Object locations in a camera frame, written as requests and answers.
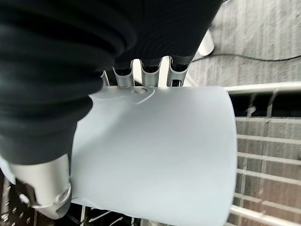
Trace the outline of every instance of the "gray carpet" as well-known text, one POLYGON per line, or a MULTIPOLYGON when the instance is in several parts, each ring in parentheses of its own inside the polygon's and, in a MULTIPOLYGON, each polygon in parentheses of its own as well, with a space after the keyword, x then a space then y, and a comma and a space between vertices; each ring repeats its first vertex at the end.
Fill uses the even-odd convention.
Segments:
MULTIPOLYGON (((210 31, 214 54, 293 57, 301 54, 301 1, 228 0, 210 31)), ((301 81, 301 59, 264 63, 231 56, 213 57, 193 63, 188 79, 198 86, 301 81)))

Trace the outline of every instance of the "black cable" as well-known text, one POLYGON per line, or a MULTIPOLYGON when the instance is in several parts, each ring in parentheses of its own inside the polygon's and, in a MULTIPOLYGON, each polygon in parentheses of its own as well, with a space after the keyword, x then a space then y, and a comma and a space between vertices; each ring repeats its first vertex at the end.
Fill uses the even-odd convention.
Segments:
POLYGON ((196 62, 196 61, 200 61, 200 60, 205 60, 207 58, 221 57, 221 56, 240 57, 240 58, 245 58, 245 59, 249 59, 249 60, 256 60, 256 61, 262 61, 262 62, 274 62, 274 63, 276 63, 276 62, 283 62, 283 61, 289 61, 289 60, 295 60, 295 59, 301 57, 301 55, 297 55, 297 56, 290 57, 290 58, 284 58, 284 59, 274 60, 274 59, 255 58, 255 57, 244 56, 244 55, 234 54, 234 53, 220 53, 220 54, 208 55, 208 56, 204 56, 204 57, 201 57, 201 58, 197 58, 195 60, 192 60, 192 63, 196 62))

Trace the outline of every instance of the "silver metal part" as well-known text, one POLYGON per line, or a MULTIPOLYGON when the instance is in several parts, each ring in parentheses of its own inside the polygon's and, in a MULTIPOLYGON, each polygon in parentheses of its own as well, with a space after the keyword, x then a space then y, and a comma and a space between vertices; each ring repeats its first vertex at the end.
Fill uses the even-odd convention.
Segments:
POLYGON ((23 202, 51 219, 59 219, 67 213, 71 203, 67 154, 46 163, 9 163, 9 167, 21 182, 16 184, 16 188, 23 202))
POLYGON ((1 219, 3 222, 8 220, 9 215, 9 191, 10 191, 10 182, 4 178, 3 182, 3 193, 2 193, 2 204, 1 204, 1 219))
POLYGON ((178 80, 180 81, 179 86, 184 85, 184 80, 187 74, 187 71, 189 69, 189 66, 186 68, 186 70, 182 72, 176 72, 172 69, 171 67, 171 58, 169 59, 169 69, 168 69, 168 74, 167 74, 167 86, 172 86, 173 80, 178 80))
POLYGON ((142 85, 143 86, 158 87, 160 68, 156 72, 153 72, 153 73, 146 72, 143 69, 143 67, 141 68, 141 71, 142 71, 142 85))
POLYGON ((105 71, 103 71, 103 74, 100 77, 103 79, 103 85, 104 86, 109 86, 110 85, 107 73, 105 71))
POLYGON ((134 76, 133 76, 133 62, 131 62, 131 73, 127 75, 119 75, 116 73, 115 69, 113 71, 116 76, 116 80, 119 87, 131 87, 134 86, 134 76))
POLYGON ((249 93, 273 93, 277 92, 295 92, 301 91, 301 81, 294 82, 278 82, 268 84, 255 84, 244 86, 225 87, 225 90, 233 94, 249 94, 249 93))

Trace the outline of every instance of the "white metal bar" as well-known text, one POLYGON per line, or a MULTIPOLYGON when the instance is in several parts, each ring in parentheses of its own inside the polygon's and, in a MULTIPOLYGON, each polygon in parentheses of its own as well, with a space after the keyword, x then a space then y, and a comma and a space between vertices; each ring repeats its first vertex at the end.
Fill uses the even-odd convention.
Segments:
POLYGON ((230 213, 238 215, 238 216, 242 216, 244 218, 254 220, 259 223, 266 224, 269 226, 301 226, 300 224, 297 224, 294 222, 275 218, 275 217, 272 217, 269 215, 265 215, 262 213, 258 213, 258 212, 248 210, 248 209, 245 209, 242 207, 234 206, 234 205, 231 206, 230 213))
POLYGON ((244 169, 237 169, 237 173, 245 174, 245 175, 256 177, 256 178, 264 178, 267 180, 273 180, 273 181, 283 182, 283 183, 287 183, 287 184, 291 184, 291 185, 301 186, 301 180, 284 178, 284 177, 274 176, 274 175, 265 174, 265 173, 258 173, 258 172, 244 170, 244 169))
POLYGON ((243 135, 243 134, 238 134, 237 138, 244 139, 244 140, 256 140, 256 141, 267 141, 267 142, 278 142, 278 143, 292 144, 292 145, 301 145, 301 140, 287 139, 287 138, 260 137, 260 136, 243 135))
POLYGON ((281 205, 281 204, 278 204, 278 203, 274 203, 274 202, 270 202, 270 201, 267 201, 267 200, 251 197, 251 196, 248 196, 248 195, 234 193, 234 197, 239 198, 239 199, 244 199, 244 200, 249 201, 249 202, 260 203, 261 205, 264 205, 264 206, 269 206, 269 207, 277 208, 277 209, 280 209, 280 210, 285 210, 285 211, 289 211, 289 212, 292 212, 292 213, 301 214, 301 209, 281 205))
POLYGON ((225 87, 229 94, 292 92, 301 90, 301 82, 279 82, 225 87))
POLYGON ((92 218, 92 219, 89 220, 89 222, 93 222, 95 220, 98 220, 99 218, 102 218, 103 216, 107 215, 108 213, 111 213, 111 211, 107 211, 107 212, 103 213, 102 215, 100 215, 98 217, 92 218))
POLYGON ((123 219, 123 217, 118 218, 117 220, 113 221, 109 226, 114 225, 115 223, 117 223, 118 221, 121 221, 123 219))
POLYGON ((81 215, 80 215, 80 221, 82 222, 80 224, 80 226, 84 226, 84 219, 85 219, 85 215, 86 215, 86 206, 82 206, 81 207, 81 215))
POLYGON ((300 119, 280 119, 280 118, 261 118, 261 117, 236 117, 236 121, 258 121, 258 122, 272 122, 272 123, 291 123, 291 124, 301 124, 300 119))
POLYGON ((259 159, 259 160, 266 160, 266 161, 273 161, 273 162, 301 166, 301 161, 295 160, 295 159, 285 159, 285 158, 278 158, 278 157, 272 157, 272 156, 263 156, 263 155, 259 155, 259 154, 249 154, 249 153, 244 153, 244 152, 238 152, 237 156, 243 157, 243 158, 259 159))

